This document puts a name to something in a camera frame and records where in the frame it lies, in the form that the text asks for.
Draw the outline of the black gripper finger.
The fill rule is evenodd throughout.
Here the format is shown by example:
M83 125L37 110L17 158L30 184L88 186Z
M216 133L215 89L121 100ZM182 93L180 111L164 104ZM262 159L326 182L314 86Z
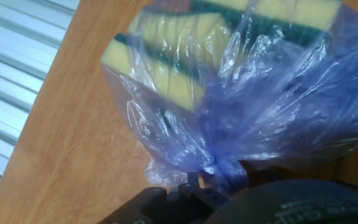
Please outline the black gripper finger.
M149 187L139 192L99 224L190 224L206 220L229 199L212 188L200 187L195 172L171 190Z

